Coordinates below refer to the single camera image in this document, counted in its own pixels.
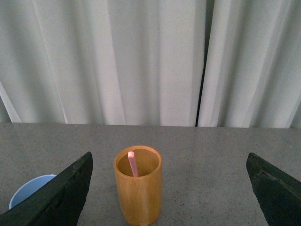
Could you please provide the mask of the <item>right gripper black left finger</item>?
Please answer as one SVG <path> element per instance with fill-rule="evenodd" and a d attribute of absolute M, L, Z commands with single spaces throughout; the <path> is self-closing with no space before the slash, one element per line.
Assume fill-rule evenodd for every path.
<path fill-rule="evenodd" d="M 93 171 L 85 153 L 43 187 L 0 216 L 2 226 L 75 226 L 86 202 Z"/>

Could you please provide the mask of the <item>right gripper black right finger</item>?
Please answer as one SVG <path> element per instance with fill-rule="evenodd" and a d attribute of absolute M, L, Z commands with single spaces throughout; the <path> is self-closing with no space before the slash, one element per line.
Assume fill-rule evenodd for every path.
<path fill-rule="evenodd" d="M 249 153 L 246 169 L 268 225 L 299 226 L 301 182 L 254 153 Z"/>

